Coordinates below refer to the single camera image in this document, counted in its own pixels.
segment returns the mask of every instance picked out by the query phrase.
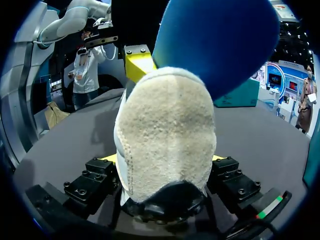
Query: brown coat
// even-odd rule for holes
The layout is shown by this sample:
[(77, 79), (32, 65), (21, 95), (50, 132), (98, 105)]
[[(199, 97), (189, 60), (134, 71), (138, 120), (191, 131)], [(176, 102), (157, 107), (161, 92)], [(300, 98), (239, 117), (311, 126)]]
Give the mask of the brown coat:
[[(310, 84), (313, 84), (313, 91), (311, 91)], [(317, 94), (316, 83), (308, 78), (305, 78), (303, 80), (303, 89), (298, 109), (299, 116), (296, 124), (306, 132), (309, 131), (312, 119), (312, 107), (308, 107), (308, 95), (313, 93)]]

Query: jeans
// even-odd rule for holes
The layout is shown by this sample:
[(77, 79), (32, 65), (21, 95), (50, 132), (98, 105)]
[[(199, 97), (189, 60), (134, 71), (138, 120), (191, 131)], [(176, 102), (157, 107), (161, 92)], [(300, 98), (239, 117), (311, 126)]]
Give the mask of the jeans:
[(74, 109), (76, 111), (81, 109), (85, 104), (87, 104), (92, 99), (95, 99), (96, 97), (98, 97), (98, 90), (88, 93), (73, 93)]

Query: yellow bracket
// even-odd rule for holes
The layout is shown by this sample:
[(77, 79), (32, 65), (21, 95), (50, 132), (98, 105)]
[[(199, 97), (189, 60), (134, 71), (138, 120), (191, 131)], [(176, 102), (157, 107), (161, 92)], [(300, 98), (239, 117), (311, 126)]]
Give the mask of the yellow bracket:
[[(99, 160), (107, 160), (107, 161), (109, 161), (109, 162), (116, 163), (116, 161), (117, 161), (117, 154), (113, 154), (113, 155), (106, 156), (106, 157), (103, 157), (103, 158), (98, 158), (98, 159), (99, 159)], [(212, 161), (216, 161), (217, 159), (226, 159), (226, 157), (213, 155)]]
[(144, 50), (145, 52), (132, 52), (125, 55), (126, 77), (135, 83), (147, 73), (157, 69), (150, 52)]

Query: white jacket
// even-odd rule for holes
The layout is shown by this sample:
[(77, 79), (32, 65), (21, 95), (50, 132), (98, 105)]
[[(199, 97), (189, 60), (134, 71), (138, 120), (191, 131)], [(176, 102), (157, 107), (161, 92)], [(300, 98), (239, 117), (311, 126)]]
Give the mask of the white jacket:
[[(73, 92), (76, 94), (87, 94), (99, 88), (98, 82), (98, 64), (102, 63), (106, 52), (103, 47), (94, 47), (88, 51), (87, 54), (78, 55), (74, 60), (74, 74)], [(77, 73), (81, 73), (82, 79), (78, 79)]]

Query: robotic arm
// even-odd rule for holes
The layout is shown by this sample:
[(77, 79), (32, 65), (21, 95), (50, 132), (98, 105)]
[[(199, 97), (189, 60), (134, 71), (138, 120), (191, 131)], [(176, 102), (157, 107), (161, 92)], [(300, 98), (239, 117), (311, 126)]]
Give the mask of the robotic arm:
[(111, 21), (111, 5), (96, 0), (73, 0), (64, 17), (44, 28), (35, 43), (39, 44), (40, 48), (46, 49), (67, 35), (84, 29), (88, 18), (95, 20), (104, 18), (105, 21)]

